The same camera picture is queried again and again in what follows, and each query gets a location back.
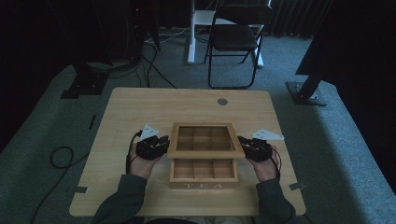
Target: black curtain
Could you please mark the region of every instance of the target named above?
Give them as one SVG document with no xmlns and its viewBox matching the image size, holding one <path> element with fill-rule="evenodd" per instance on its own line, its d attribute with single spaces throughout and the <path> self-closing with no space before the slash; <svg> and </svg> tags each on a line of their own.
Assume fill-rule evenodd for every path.
<svg viewBox="0 0 396 224">
<path fill-rule="evenodd" d="M 335 85 L 396 190 L 396 4 L 334 0 L 296 74 Z"/>
</svg>

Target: metal stand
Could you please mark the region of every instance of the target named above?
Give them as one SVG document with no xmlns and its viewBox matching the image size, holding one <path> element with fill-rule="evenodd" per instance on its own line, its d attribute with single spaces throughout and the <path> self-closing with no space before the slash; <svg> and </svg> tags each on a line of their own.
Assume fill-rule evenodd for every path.
<svg viewBox="0 0 396 224">
<path fill-rule="evenodd" d="M 327 103 L 317 88 L 314 88 L 311 94 L 304 94 L 307 89 L 306 83 L 307 82 L 286 82 L 294 103 L 296 105 L 326 106 Z"/>
</svg>

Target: hand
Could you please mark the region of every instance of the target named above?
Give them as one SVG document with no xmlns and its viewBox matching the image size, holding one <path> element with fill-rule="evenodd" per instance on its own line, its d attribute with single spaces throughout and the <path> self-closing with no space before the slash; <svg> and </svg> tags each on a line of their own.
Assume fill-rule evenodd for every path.
<svg viewBox="0 0 396 224">
<path fill-rule="evenodd" d="M 151 175 L 152 168 L 155 163 L 160 160 L 161 157 L 156 158 L 152 161 L 144 160 L 136 156 L 136 144 L 132 145 L 132 155 L 131 155 L 131 166 L 129 169 L 129 174 L 138 175 L 145 179 L 149 179 Z"/>
<path fill-rule="evenodd" d="M 247 159 L 254 167 L 254 171 L 256 172 L 256 176 L 259 179 L 260 182 L 270 180 L 270 179 L 275 179 L 276 174 L 278 172 L 277 166 L 279 162 L 277 161 L 276 157 L 276 147 L 271 146 L 273 150 L 272 151 L 272 158 L 274 162 L 276 163 L 276 167 L 272 163 L 270 159 L 266 161 L 261 161 L 261 162 L 256 162 L 251 159 Z"/>
</svg>

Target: wooden table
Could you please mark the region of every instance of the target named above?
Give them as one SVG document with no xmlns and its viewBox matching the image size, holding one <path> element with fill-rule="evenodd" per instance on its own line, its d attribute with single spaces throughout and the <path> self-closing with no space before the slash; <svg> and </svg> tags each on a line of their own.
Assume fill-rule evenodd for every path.
<svg viewBox="0 0 396 224">
<path fill-rule="evenodd" d="M 220 105 L 218 99 L 226 99 Z M 72 216 L 93 216 L 102 201 L 117 191 L 125 173 L 125 156 L 134 133 L 146 124 L 169 135 L 174 122 L 231 122 L 238 135 L 251 135 L 264 128 L 281 134 L 271 98 L 266 91 L 218 91 L 116 88 L 110 97 L 92 145 L 79 187 L 70 206 Z M 284 140 L 269 141 L 282 158 L 280 184 L 285 197 L 305 212 Z M 139 216 L 255 216 L 258 215 L 258 183 L 246 159 L 237 161 L 240 184 L 235 189 L 170 189 L 170 159 L 164 155 L 155 165 Z"/>
</svg>

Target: white tag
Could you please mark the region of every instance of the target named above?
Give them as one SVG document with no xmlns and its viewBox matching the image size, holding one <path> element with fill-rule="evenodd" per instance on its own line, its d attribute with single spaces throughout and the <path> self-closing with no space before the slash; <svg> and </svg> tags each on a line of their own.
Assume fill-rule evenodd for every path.
<svg viewBox="0 0 396 224">
<path fill-rule="evenodd" d="M 159 132 L 153 128 L 151 128 L 148 124 L 145 125 L 142 134 L 140 135 L 140 140 L 145 140 L 146 138 L 150 138 L 154 135 L 157 135 Z"/>
<path fill-rule="evenodd" d="M 283 139 L 285 139 L 285 136 L 277 134 L 277 133 L 271 133 L 270 131 L 267 131 L 264 128 L 259 129 L 257 132 L 255 132 L 251 136 L 253 138 L 258 138 L 261 140 L 283 140 Z"/>
</svg>

